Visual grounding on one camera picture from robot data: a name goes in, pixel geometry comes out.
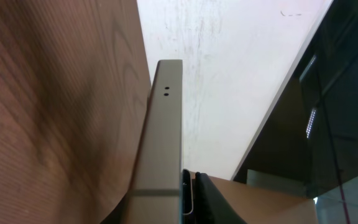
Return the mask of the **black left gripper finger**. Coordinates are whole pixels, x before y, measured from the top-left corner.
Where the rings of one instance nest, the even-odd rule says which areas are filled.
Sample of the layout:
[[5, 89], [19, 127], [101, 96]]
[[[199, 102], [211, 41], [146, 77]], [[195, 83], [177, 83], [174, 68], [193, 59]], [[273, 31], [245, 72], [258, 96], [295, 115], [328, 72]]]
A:
[[182, 171], [184, 224], [246, 224], [205, 173]]

